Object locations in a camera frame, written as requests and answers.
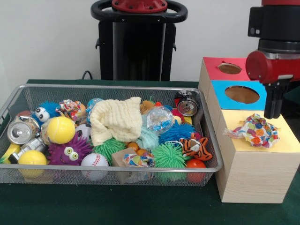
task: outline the polka dot wrapper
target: polka dot wrapper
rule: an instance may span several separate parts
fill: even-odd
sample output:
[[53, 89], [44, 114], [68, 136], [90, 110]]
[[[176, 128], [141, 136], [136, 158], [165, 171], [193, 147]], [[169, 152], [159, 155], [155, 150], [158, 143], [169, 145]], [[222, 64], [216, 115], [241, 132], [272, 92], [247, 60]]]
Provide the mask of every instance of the polka dot wrapper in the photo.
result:
[[279, 141], [277, 127], [267, 123], [259, 114], [249, 116], [241, 127], [225, 129], [223, 134], [231, 138], [245, 138], [251, 146], [267, 149]]

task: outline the white baseball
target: white baseball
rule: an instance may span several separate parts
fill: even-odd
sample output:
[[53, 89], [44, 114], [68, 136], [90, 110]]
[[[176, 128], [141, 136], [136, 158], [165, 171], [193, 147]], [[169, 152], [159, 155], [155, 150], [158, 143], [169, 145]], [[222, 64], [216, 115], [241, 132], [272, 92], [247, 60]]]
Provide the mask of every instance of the white baseball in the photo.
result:
[[[108, 166], [107, 159], [98, 153], [91, 153], [87, 155], [81, 162], [83, 166]], [[83, 176], [91, 181], [103, 179], [107, 175], [107, 171], [91, 171], [82, 170]]]

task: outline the black cable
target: black cable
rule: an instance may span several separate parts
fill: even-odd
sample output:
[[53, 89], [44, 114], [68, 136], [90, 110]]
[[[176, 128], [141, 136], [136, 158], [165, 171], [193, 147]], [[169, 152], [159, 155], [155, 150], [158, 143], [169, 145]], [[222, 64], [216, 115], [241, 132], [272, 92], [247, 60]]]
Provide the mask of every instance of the black cable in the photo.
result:
[[88, 71], [88, 70], [83, 73], [82, 78], [81, 78], [82, 80], [84, 80], [86, 74], [89, 74], [90, 75], [90, 79], [93, 80], [93, 76], [90, 73], [90, 71]]

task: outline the white wall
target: white wall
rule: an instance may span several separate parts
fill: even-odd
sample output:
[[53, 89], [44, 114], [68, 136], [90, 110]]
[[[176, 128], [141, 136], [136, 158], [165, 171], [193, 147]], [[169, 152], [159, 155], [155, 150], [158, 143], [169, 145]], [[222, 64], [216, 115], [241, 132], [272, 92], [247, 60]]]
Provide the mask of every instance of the white wall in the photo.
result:
[[[257, 48], [247, 37], [251, 6], [260, 0], [177, 0], [188, 19], [177, 24], [173, 81], [198, 81], [201, 59], [246, 57]], [[0, 3], [0, 105], [28, 79], [99, 78], [95, 0], [2, 0]]]

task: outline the table surface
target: table surface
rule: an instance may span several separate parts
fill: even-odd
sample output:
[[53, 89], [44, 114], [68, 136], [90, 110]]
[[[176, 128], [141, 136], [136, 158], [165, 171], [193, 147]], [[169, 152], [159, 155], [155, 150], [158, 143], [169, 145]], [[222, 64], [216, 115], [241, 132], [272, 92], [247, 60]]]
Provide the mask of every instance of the table surface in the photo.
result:
[[[196, 82], [29, 80], [29, 83], [193, 87]], [[0, 184], [1, 224], [300, 224], [300, 173], [283, 204], [222, 203], [205, 187]]]

